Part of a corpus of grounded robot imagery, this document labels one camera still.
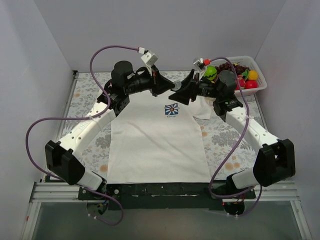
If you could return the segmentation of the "small round brooch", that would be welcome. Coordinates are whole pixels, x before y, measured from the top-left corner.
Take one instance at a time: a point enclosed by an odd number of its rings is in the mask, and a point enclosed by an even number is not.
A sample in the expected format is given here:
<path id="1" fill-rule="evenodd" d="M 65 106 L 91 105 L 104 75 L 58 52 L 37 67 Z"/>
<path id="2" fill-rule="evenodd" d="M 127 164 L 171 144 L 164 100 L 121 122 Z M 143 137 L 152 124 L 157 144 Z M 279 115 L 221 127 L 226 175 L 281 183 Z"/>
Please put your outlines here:
<path id="1" fill-rule="evenodd" d="M 182 83 L 180 81 L 174 81 L 173 82 L 174 87 L 171 89 L 172 91 L 176 92 L 182 87 Z"/>

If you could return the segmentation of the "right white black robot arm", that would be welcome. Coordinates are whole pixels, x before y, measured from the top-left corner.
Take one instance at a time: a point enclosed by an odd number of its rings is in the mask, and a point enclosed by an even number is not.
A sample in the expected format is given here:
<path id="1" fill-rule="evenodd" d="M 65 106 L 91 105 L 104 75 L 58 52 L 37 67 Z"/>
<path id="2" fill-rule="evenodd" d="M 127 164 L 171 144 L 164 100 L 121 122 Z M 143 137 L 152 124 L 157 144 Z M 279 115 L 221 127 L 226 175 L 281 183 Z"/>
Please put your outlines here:
<path id="1" fill-rule="evenodd" d="M 213 98 L 213 110 L 225 123 L 240 134 L 240 140 L 247 141 L 256 153 L 254 166 L 233 173 L 223 185 L 209 193 L 215 199 L 237 199 L 255 186 L 268 187 L 295 175 L 295 147 L 289 139 L 279 139 L 250 117 L 247 103 L 235 95 L 239 80 L 235 73 L 223 70 L 215 83 L 200 78 L 193 71 L 182 81 L 181 88 L 169 96 L 170 100 L 188 105 L 198 96 Z"/>

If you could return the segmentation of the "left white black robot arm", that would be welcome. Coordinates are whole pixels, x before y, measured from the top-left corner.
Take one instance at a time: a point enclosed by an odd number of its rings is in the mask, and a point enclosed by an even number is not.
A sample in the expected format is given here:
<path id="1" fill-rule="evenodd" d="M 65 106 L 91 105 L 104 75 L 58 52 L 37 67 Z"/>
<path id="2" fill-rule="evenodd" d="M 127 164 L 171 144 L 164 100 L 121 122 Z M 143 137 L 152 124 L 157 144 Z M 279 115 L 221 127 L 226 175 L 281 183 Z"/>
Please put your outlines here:
<path id="1" fill-rule="evenodd" d="M 158 68 L 140 67 L 137 71 L 129 61 L 122 60 L 114 65 L 111 79 L 86 115 L 70 133 L 57 142 L 50 140 L 45 146 L 48 169 L 69 185 L 89 188 L 95 200 L 106 196 L 104 178 L 87 170 L 79 161 L 84 150 L 102 128 L 114 120 L 129 104 L 131 94 L 150 91 L 157 96 L 175 87 L 174 83 L 162 76 Z"/>

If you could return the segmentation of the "white t-shirt with daisy print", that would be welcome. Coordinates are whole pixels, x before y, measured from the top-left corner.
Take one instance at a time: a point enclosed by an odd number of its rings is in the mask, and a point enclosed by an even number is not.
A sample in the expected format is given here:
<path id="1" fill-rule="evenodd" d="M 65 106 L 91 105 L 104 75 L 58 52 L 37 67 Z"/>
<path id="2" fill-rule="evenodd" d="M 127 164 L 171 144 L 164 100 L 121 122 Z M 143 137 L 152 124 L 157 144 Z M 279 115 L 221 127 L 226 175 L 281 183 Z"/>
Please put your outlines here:
<path id="1" fill-rule="evenodd" d="M 197 120 L 209 120 L 203 97 L 188 105 L 144 91 L 111 122 L 110 184 L 207 183 L 211 179 Z"/>

